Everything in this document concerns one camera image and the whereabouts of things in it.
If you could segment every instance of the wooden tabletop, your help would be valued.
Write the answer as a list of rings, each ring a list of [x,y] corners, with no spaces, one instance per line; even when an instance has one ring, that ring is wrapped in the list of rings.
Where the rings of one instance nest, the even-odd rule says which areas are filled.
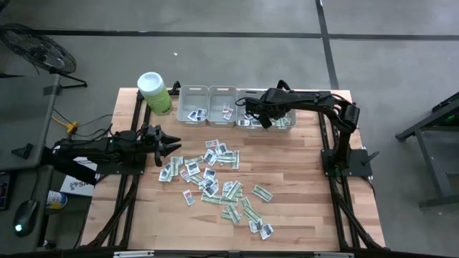
[[[348,90],[332,90],[351,100]],[[129,130],[136,102],[136,88],[121,88],[114,116],[113,132]],[[215,165],[221,194],[226,181],[243,184],[243,194],[272,225],[273,235],[263,241],[252,234],[245,215],[238,225],[222,219],[224,205],[201,202],[201,191],[180,176],[171,183],[158,182],[160,168],[149,155],[146,172],[140,179],[129,249],[240,250],[240,251],[336,251],[339,249],[328,179],[323,175],[321,132],[315,112],[297,110],[297,124],[289,133],[247,133],[236,128],[183,127],[176,119],[178,98],[166,116],[151,116],[150,124],[161,125],[169,135],[181,138],[182,147],[172,156],[195,158],[206,152],[206,140],[219,139],[230,150],[240,151],[240,169]],[[145,103],[141,108],[143,120]],[[351,137],[352,148],[361,147],[359,130]],[[206,164],[200,165],[201,171]],[[82,244],[94,239],[113,213],[120,176],[106,177],[95,187],[93,201],[82,236]],[[273,194],[269,203],[251,192],[258,184]],[[368,183],[349,178],[354,212],[376,242],[384,246],[374,196]],[[182,191],[190,189],[196,203],[187,206]],[[123,230],[121,219],[118,241]],[[346,239],[349,226],[344,219]]]

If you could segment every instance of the concrete floor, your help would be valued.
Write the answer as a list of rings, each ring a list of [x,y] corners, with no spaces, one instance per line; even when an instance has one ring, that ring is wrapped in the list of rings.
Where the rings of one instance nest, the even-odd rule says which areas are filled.
[[[454,0],[323,0],[323,6],[330,33],[459,34]],[[0,23],[6,22],[37,29],[320,32],[314,0],[15,0],[0,16]],[[159,72],[167,85],[179,80],[183,85],[266,88],[284,79],[294,88],[330,89],[321,39],[52,38],[76,58],[74,76],[89,84],[65,90],[56,108],[82,122],[111,113],[118,88],[135,87],[147,71]],[[459,42],[331,40],[331,50],[340,89],[350,90],[361,107],[364,145],[381,152],[372,168],[387,246],[459,256],[459,209],[419,210],[419,201],[435,197],[433,184],[415,139],[404,144],[394,139],[459,90]],[[0,72],[36,74],[2,47],[0,56]],[[80,133],[108,123],[101,120]],[[48,143],[64,135],[53,123]],[[85,207],[87,200],[78,203]],[[59,247],[73,246],[80,223],[75,221],[84,215],[82,209],[60,218],[55,227]]]

